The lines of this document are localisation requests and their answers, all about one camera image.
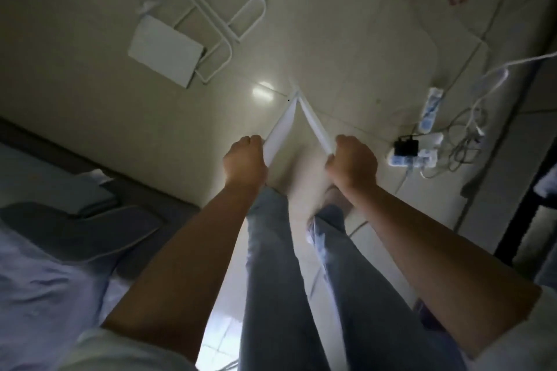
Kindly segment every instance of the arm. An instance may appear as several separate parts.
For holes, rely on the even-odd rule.
[[[247,211],[265,182],[259,135],[234,143],[222,191],[155,255],[102,327],[197,360]]]
[[[476,357],[526,319],[540,288],[375,183],[377,160],[339,135],[326,169],[362,211],[401,272],[463,350]]]

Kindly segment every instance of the beige floor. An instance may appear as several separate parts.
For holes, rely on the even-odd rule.
[[[267,0],[267,15],[234,44],[230,65],[207,86],[194,79],[184,89],[127,57],[137,22],[131,0],[0,1],[0,115],[199,205],[221,187],[220,159],[230,144],[272,126],[291,91],[289,75],[331,135],[353,134],[370,145],[380,159],[379,183],[395,191],[403,172],[389,168],[384,157],[415,121],[428,88],[450,90],[437,121],[442,127],[473,100],[471,84],[488,61],[539,52],[550,17],[549,0],[470,0],[457,8],[447,0]],[[254,88],[271,97],[255,97]],[[518,88],[508,86],[489,102],[491,140]],[[318,264],[304,243],[303,226],[327,183],[324,155],[311,131],[303,121],[295,130],[285,148],[301,152],[290,213],[308,286]],[[453,226],[468,173],[463,167],[431,180],[414,173],[398,196]],[[355,214],[349,227],[360,220]],[[372,229],[355,241],[412,302],[412,290]],[[207,330],[203,370],[237,354],[246,242],[242,230]],[[311,306],[331,365],[343,369],[338,326],[322,283]]]

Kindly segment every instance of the jeans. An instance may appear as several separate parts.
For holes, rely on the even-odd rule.
[[[265,187],[248,216],[240,371],[329,370],[294,254],[288,200]],[[339,207],[310,224],[352,371],[447,370],[416,315],[346,235]]]

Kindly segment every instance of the pant leg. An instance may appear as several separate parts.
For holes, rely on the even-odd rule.
[[[326,206],[311,226],[337,306],[350,369],[450,369],[406,302],[348,238],[342,211]]]
[[[247,221],[240,371],[329,371],[294,254],[288,200],[265,187]]]

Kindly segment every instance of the shirt sleeve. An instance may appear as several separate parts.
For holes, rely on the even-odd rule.
[[[105,329],[84,332],[59,371],[197,371],[185,357]]]
[[[530,316],[477,359],[476,371],[557,369],[557,294],[546,286]]]

